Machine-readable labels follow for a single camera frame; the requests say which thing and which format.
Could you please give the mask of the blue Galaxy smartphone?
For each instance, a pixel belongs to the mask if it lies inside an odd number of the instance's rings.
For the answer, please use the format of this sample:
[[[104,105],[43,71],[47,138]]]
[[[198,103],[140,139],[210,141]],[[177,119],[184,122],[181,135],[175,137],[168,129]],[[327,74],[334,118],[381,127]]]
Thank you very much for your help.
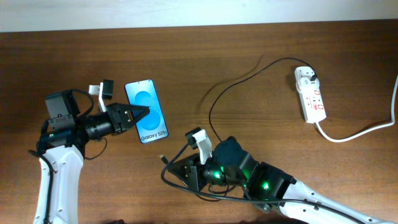
[[[136,123],[140,142],[147,144],[167,138],[169,131],[154,81],[149,79],[127,83],[124,89],[129,104],[136,107],[133,115],[140,117]]]

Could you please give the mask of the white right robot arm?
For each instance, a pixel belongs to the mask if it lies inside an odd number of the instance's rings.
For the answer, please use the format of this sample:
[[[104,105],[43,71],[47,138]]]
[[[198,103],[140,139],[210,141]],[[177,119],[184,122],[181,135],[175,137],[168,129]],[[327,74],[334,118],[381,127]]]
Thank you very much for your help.
[[[232,185],[241,187],[242,198],[227,197],[223,193],[210,194],[211,198],[251,203],[267,213],[270,210],[305,223],[384,223],[335,202],[305,185],[284,171],[255,161],[237,140],[230,136],[220,142],[212,156],[201,162],[199,154],[184,159],[174,157],[165,167],[184,185],[166,183],[176,189],[203,196],[204,186]]]

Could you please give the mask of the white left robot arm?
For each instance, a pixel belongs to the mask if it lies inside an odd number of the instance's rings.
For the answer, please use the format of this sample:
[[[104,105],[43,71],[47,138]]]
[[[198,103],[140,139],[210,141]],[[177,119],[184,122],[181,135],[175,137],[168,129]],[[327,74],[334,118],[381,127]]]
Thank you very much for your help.
[[[85,146],[107,135],[130,130],[150,113],[147,106],[113,103],[92,115],[80,112],[75,89],[46,96],[50,118],[44,121],[36,149],[39,158],[40,192],[34,223],[77,223],[78,183],[86,160]]]

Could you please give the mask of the white charger plug adapter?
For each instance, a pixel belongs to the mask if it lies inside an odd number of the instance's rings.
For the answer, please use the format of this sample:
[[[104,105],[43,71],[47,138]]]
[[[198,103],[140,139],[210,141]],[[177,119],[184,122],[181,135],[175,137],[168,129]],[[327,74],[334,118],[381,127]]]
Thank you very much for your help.
[[[316,78],[314,81],[311,81],[311,79],[307,77],[302,77],[299,78],[296,81],[296,89],[299,93],[303,93],[305,91],[310,91],[310,90],[317,90],[320,87],[320,82]]]

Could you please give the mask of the white power strip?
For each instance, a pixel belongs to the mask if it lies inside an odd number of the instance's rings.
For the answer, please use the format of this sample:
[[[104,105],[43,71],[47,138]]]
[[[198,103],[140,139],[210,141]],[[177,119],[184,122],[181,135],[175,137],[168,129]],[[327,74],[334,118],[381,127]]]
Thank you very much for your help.
[[[307,77],[311,79],[311,81],[314,81],[317,78],[314,70],[306,66],[297,67],[294,74],[296,81],[302,77]],[[298,95],[300,97],[306,123],[318,123],[326,118],[320,87],[317,90],[305,91],[303,93],[298,92]]]

